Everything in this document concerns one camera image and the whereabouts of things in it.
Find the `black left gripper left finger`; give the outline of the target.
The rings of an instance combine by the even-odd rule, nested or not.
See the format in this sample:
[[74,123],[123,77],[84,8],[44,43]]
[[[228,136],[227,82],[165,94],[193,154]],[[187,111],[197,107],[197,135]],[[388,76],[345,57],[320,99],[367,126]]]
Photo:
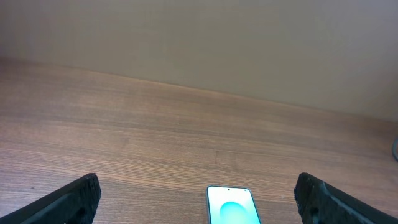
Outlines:
[[100,198],[98,177],[89,173],[1,217],[1,223],[92,224]]

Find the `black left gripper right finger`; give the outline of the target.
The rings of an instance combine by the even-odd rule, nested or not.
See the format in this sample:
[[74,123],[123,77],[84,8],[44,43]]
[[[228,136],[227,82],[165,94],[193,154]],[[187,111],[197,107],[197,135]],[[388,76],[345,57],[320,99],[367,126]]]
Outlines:
[[397,224],[392,217],[303,172],[294,188],[303,224]]

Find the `turquoise screen smartphone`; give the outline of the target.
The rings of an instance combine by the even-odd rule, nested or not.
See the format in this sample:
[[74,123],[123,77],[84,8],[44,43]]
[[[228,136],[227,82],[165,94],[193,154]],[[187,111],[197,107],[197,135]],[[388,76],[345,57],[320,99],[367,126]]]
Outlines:
[[210,224],[261,224],[248,188],[210,185],[206,200]]

